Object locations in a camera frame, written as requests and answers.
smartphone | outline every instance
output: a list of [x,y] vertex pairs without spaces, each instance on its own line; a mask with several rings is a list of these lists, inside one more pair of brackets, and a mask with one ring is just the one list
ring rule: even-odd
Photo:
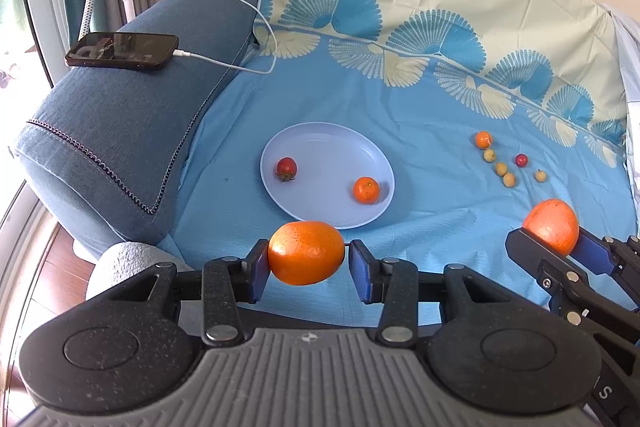
[[159,70],[171,60],[178,37],[156,33],[88,33],[65,55],[67,66]]

wooden floor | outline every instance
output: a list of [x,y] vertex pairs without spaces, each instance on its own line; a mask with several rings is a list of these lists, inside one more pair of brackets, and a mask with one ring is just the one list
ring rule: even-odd
[[[76,257],[72,245],[73,238],[61,227],[51,243],[33,289],[20,329],[19,344],[37,327],[84,301],[87,281],[94,265]],[[33,407],[15,360],[8,391],[7,427],[17,425]]]

plate rim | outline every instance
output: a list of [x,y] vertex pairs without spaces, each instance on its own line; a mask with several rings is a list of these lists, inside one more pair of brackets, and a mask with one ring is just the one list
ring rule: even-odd
[[386,157],[385,153],[383,153],[382,150],[380,150],[380,147],[378,147],[375,143],[373,143],[369,138],[364,136],[364,134],[361,134],[358,131],[353,130],[351,127],[347,127],[345,125],[340,125],[339,123],[320,122],[320,121],[295,123],[293,125],[289,125],[288,127],[285,127],[284,129],[281,129],[280,131],[278,131],[276,134],[274,134],[271,137],[271,139],[267,142],[267,145],[265,145],[264,149],[262,149],[262,154],[260,155],[260,179],[262,180],[262,185],[264,186],[264,188],[267,191],[267,194],[269,195],[271,200],[273,200],[273,202],[275,204],[277,204],[277,206],[279,206],[284,212],[289,214],[289,216],[293,217],[294,219],[297,219],[298,221],[308,221],[308,219],[302,219],[301,217],[296,216],[295,214],[292,214],[291,212],[289,212],[286,208],[284,208],[276,200],[276,198],[273,197],[273,194],[271,194],[271,191],[269,190],[269,187],[267,186],[267,183],[266,183],[266,181],[264,179],[264,168],[263,168],[263,165],[264,165],[264,153],[265,153],[265,151],[269,148],[271,142],[273,140],[275,140],[280,134],[282,134],[285,131],[288,131],[289,129],[292,129],[294,127],[300,127],[300,126],[303,126],[303,125],[311,125],[311,124],[322,124],[322,125],[328,125],[328,126],[333,126],[333,127],[341,127],[343,129],[346,129],[347,131],[350,131],[350,132],[352,132],[354,134],[357,134],[362,139],[364,139],[365,141],[369,142],[374,147],[374,149],[377,150],[380,153],[380,155],[385,159],[385,162],[388,165],[389,170],[391,171],[391,184],[390,184],[391,186],[389,187],[389,195],[386,198],[386,204],[380,209],[379,213],[377,213],[375,216],[373,216],[368,221],[365,221],[364,223],[360,223],[359,225],[351,225],[350,227],[334,227],[334,228],[336,230],[357,229],[359,227],[364,227],[364,225],[368,225],[372,221],[375,221],[376,219],[378,219],[382,214],[384,214],[384,212],[388,208],[389,204],[391,203],[391,200],[394,198],[394,194],[396,192],[396,175],[394,174],[393,167],[391,166],[391,163],[389,162],[389,159]]

white logo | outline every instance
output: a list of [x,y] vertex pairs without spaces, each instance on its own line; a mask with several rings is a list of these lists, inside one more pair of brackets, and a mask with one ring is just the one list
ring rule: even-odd
[[318,336],[315,333],[312,333],[311,331],[309,331],[308,333],[305,333],[304,335],[302,335],[300,339],[306,342],[307,344],[311,344],[312,342],[315,342],[316,340],[318,340]]

tangerine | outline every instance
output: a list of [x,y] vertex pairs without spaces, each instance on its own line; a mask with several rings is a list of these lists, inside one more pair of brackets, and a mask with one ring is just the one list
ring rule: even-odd
[[334,227],[321,221],[294,221],[273,234],[268,257],[271,271],[282,282],[315,284],[342,264],[344,240]]
[[546,200],[534,206],[522,227],[560,255],[569,255],[580,235],[574,210],[561,200]]
[[494,138],[487,131],[480,131],[476,134],[476,145],[478,149],[489,149],[494,142]]
[[380,186],[373,178],[364,176],[353,184],[353,197],[360,203],[375,203],[380,197]]

